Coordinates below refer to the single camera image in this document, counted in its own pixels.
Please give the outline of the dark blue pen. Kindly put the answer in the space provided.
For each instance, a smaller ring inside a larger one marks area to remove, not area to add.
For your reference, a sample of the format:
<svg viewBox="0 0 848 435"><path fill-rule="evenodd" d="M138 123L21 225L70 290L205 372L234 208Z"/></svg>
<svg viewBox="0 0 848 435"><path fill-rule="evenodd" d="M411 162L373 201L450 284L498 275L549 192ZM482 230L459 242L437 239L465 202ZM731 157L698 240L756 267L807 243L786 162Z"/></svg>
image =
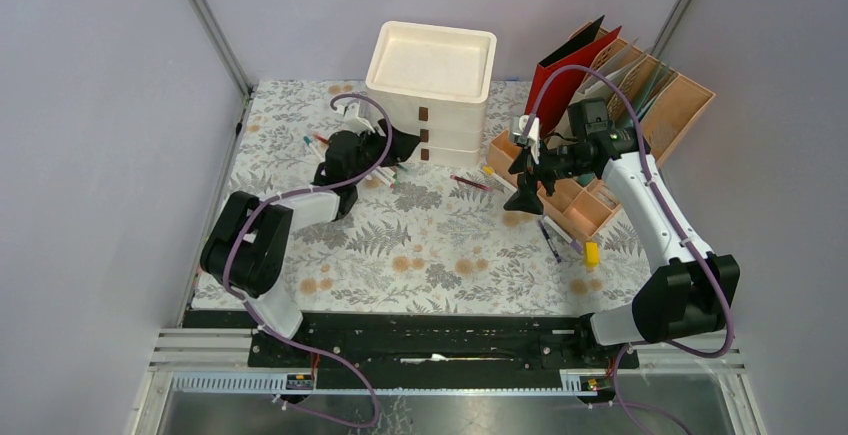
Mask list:
<svg viewBox="0 0 848 435"><path fill-rule="evenodd" d="M542 233L542 236L543 236L549 250L551 251L551 254L554 257L556 263L557 264L561 263L562 257L559 254L558 250L556 249L556 246L554 245L553 239L552 239L549 231L547 230L545 223L541 219L537 220L536 223L537 223L537 226L539 227L539 229Z"/></svg>

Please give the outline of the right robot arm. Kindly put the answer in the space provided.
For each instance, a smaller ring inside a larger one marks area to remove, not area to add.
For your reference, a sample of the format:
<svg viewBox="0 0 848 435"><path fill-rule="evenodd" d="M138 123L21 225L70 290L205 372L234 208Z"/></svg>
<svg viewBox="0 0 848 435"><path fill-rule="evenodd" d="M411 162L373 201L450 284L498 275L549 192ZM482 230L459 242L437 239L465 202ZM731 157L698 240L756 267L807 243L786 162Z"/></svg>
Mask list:
<svg viewBox="0 0 848 435"><path fill-rule="evenodd" d="M600 99L569 106L568 118L574 139L557 148L544 145L537 119L513 119L508 137L520 152L508 171L516 175L517 189L505 210L540 215L540 196L553 195L558 181L592 173L625 211L651 270L629 304L589 315L591 329L573 341L577 360L597 367L612 355L613 345L729 330L739 265L731 255L716 254L688 223L640 128L615 127Z"/></svg>

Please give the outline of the white three-drawer organizer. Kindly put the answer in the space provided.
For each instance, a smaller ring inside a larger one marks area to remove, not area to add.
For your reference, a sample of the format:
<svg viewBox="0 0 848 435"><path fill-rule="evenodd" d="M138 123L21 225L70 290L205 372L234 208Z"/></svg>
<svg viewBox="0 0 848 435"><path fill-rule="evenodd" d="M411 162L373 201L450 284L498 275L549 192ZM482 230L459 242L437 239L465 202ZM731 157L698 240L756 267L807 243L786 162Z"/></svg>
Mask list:
<svg viewBox="0 0 848 435"><path fill-rule="evenodd" d="M479 165L496 46L487 31L382 25L365 86L395 129L420 138L412 162Z"/></svg>

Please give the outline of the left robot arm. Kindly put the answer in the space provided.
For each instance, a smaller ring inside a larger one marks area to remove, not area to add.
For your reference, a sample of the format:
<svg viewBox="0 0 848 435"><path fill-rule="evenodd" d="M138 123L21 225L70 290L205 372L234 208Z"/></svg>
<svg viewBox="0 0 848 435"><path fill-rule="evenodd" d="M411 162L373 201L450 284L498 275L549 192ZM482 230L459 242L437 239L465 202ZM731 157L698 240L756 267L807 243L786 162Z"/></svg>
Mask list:
<svg viewBox="0 0 848 435"><path fill-rule="evenodd" d="M309 356L310 340L298 329L303 315L284 288L281 276L290 236L303 228L344 218L358 199L357 183L381 167L407 161L418 148L418 135L394 130L342 130L329 137L313 182L305 189L263 201L233 192L202 249L200 268L258 316L275 333L272 353L288 366Z"/></svg>

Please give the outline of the red folder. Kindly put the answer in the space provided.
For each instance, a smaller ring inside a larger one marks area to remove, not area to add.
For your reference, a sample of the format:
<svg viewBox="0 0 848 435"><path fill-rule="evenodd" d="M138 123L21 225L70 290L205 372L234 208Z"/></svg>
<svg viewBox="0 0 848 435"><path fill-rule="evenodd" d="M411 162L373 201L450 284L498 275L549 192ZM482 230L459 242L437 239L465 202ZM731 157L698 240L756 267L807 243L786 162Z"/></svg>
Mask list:
<svg viewBox="0 0 848 435"><path fill-rule="evenodd" d="M595 58L618 38L621 26L602 34L603 20L604 16L601 16L578 30L537 64L525 113L537 115L541 136L556 128L586 76L580 70L569 70L557 77L553 74L569 65L590 67Z"/></svg>

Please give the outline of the teal folder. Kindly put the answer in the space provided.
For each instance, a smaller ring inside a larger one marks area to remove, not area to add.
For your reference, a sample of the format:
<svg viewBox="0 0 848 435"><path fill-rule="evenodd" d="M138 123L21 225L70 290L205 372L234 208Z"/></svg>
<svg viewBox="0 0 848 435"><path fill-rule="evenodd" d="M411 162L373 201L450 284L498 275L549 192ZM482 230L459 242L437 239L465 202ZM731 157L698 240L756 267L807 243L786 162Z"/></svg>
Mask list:
<svg viewBox="0 0 848 435"><path fill-rule="evenodd" d="M648 97L653 92L655 86L662 82L670 70L670 66L666 63L659 62L650 72L645 82L640 87L636 96L632 100L632 107L638 113L648 101Z"/></svg>

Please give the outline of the dark red pen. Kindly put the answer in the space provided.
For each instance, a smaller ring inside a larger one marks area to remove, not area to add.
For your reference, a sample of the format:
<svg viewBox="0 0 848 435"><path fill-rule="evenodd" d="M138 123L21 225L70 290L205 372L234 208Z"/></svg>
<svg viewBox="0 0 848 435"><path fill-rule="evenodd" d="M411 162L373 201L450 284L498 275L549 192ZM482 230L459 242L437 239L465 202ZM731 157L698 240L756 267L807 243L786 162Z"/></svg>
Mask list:
<svg viewBox="0 0 848 435"><path fill-rule="evenodd" d="M462 185L473 187L473 188L478 189L478 190L482 190L482 191L486 191L486 192L492 191L492 188L485 185L485 184L463 178L463 177L458 176L456 174L451 174L450 179L457 182L457 183L460 183Z"/></svg>

